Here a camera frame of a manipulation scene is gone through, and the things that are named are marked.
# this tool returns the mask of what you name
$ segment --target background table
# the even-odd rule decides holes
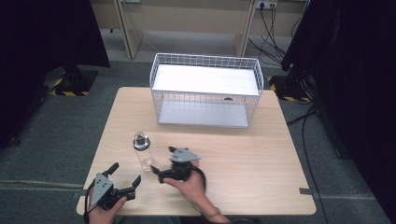
[[[134,133],[151,140],[158,167],[168,169],[168,147],[188,147],[201,156],[207,195],[225,215],[311,215],[316,207],[308,189],[276,95],[264,91],[248,129],[158,125],[149,88],[121,88],[92,162],[84,189],[98,172],[114,162],[120,168],[109,177],[118,189],[142,182],[136,199],[119,215],[196,216],[181,194],[144,172],[134,153]],[[84,197],[77,211],[83,214]]]

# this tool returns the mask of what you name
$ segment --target wire basket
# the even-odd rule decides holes
[[[150,88],[159,124],[248,128],[264,86],[257,59],[158,53]]]

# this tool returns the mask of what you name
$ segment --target power outlet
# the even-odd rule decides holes
[[[264,9],[275,9],[277,0],[258,0],[256,8],[262,8],[262,3],[264,4]]]

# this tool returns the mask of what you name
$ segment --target black partition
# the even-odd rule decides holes
[[[312,0],[282,62],[396,222],[396,2]]]
[[[0,6],[0,147],[18,136],[45,75],[78,64],[109,67],[89,0],[6,1]]]

